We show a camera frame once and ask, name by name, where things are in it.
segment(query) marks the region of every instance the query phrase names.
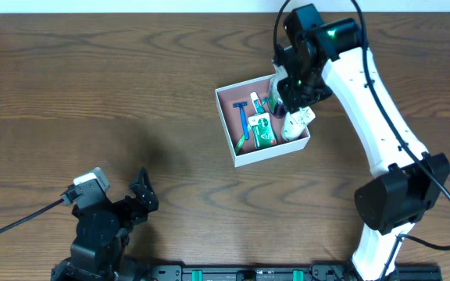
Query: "razor head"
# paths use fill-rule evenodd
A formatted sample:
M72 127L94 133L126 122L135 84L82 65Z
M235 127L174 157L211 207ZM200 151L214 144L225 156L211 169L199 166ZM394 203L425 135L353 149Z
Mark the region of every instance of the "razor head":
M234 103L234 107L243 107L243 106L246 106L246 105L248 105L248 102L247 102L247 101L242 101L242 102L236 102L236 103Z

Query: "wood grain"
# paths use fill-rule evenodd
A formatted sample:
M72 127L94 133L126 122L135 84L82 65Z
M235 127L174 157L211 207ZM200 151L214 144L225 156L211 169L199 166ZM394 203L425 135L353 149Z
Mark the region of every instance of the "wood grain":
M354 15L323 14L344 16ZM366 16L397 106L430 151L450 161L450 13ZM349 258L363 225L353 193L371 177L336 98L313 106L305 150L240 169L230 159L213 90L273 72L274 18L0 15L0 227L55 201L95 166L118 200L145 166L161 204L132 234L127 251L137 258ZM54 208L2 234L0 280L49 279L75 237L70 211ZM449 203L442 197L412 233L449 244ZM405 242L398 261L437 262L450 280L450 252Z

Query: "green package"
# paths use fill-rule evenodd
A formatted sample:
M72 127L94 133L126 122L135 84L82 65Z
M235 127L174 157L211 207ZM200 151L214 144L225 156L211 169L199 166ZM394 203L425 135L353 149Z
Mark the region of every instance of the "green package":
M275 133L270 123L269 113L251 116L248 118L248 121L253 130L256 149L269 148L277 144L277 139L275 138Z

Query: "wooden table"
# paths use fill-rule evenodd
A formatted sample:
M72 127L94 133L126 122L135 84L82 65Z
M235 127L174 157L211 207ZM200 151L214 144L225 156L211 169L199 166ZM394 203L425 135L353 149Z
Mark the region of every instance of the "wooden table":
M450 13L366 16L398 108L450 161ZM336 98L312 107L305 150L239 169L230 158L213 91L273 72L274 19L0 15L0 227L57 200L96 166L119 200L145 166L160 206L132 233L134 257L188 265L349 258L363 226L353 193L371 176ZM53 208L0 235L0 280L49 279L76 235L70 211ZM449 244L449 203L441 197L412 234ZM437 262L450 280L450 252L407 241L398 261Z

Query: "cable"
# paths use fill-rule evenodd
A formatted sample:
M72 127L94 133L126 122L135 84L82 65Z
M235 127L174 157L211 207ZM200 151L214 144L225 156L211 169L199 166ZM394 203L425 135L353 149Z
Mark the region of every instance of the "cable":
M290 0L286 0L284 4L280 7L279 13L277 14L277 18L275 20L275 25L273 26L273 53L275 59L277 59L279 55L277 50L277 28L279 27L280 16L282 16L282 12L284 11L289 2Z
M38 215L40 215L40 214L46 212L46 211L49 210L49 209L55 207L56 205L59 205L59 204L62 203L62 202L63 202L63 199L60 199L60 200L58 200L58 201L55 201L55 202L51 203L50 205L44 207L43 209L41 209L41 210L35 212L35 213L32 214L32 215L28 215L27 217L25 217L25 218L23 218L23 219L21 219L21 220L19 220L19 221L16 221L16 222L14 222L14 223L8 224L7 226L5 226L5 227L3 227L3 228L0 229L0 234L1 234L1 233L4 233L6 230L12 229L12 228L15 227L15 226L18 226L19 224L22 224L22 223L24 223L24 222L28 222L28 221L32 220L33 218L35 218L35 217L37 217Z
M449 191L441 183L438 182L438 180L434 177L434 175L432 175L430 173L430 171L421 163L421 161L409 149L407 144L402 139L400 133L397 131L397 128L395 128L395 126L394 126L393 122L391 121L390 117L388 116L388 114L384 110L384 107L381 104L380 99L377 96L376 90L374 89L374 85L373 85L373 82L371 80L369 67L367 65L367 48L368 48L369 42L367 41L366 22L364 20L364 15L363 15L362 10L359 7L359 4L357 4L356 0L351 0L351 1L352 1L352 4L355 6L355 9L357 10L357 14L359 15L360 25L361 25L361 28L362 28L362 64L363 64L363 68L364 68L364 74L366 76L366 82L367 82L367 85L369 86L371 94L373 95L374 101L376 102L377 107L379 108L379 110L380 110L381 114L383 115L385 121L387 122L388 126L390 127L391 131L393 132L393 134L397 138L397 141L400 143L400 145L404 149L404 151L421 168L421 170L428 176L428 178L433 183L435 183L435 185L438 186L438 188L441 190L443 195L446 196L446 198L450 202L450 193L449 193ZM432 244L432 243L426 242L425 240L422 240L422 239L417 238L417 237L413 237L413 236L410 236L410 235L407 235L407 234L399 234L399 235L397 235L397 240L395 241L396 245L394 245L394 248L392 249L392 252L390 253L388 262L385 265L386 268L388 268L388 266L390 265L391 257L393 257L393 255L395 254L395 252L397 250L396 246L398 246L398 242L400 240L402 240L403 238L410 239L410 240L412 240L414 242L422 244L423 246L426 246L426 247L429 247L429 248L432 248L432 249L435 249L435 250L450 251L450 245L448 245L448 246L439 246L439 245L436 245L436 244ZM380 277L380 280L381 280L382 277L384 277L385 272L386 272L386 269L382 273L382 275Z

